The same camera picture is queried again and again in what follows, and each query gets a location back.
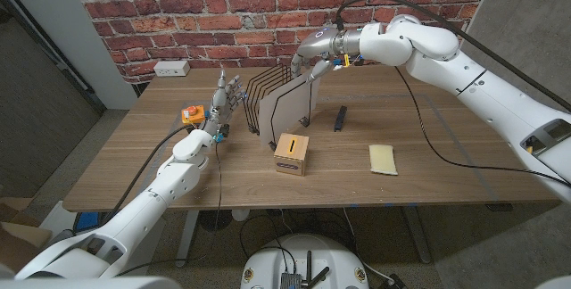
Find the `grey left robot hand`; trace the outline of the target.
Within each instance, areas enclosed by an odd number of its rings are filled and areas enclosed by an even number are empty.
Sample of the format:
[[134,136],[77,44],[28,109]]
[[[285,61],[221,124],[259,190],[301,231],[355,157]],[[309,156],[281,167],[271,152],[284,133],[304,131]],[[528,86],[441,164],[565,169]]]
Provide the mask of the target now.
[[228,124],[245,95],[240,76],[236,75],[227,81],[226,72],[222,70],[218,79],[218,88],[211,99],[210,116],[203,124],[202,130],[213,135],[222,126]]

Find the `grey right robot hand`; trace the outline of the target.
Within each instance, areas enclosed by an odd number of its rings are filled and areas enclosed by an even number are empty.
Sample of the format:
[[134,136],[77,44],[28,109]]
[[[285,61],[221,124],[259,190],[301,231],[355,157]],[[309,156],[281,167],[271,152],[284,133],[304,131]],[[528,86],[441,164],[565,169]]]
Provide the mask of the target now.
[[360,30],[320,29],[310,33],[298,46],[291,61],[294,78],[302,75],[301,68],[309,59],[321,58],[310,70],[306,82],[312,83],[333,69],[332,56],[360,54]]

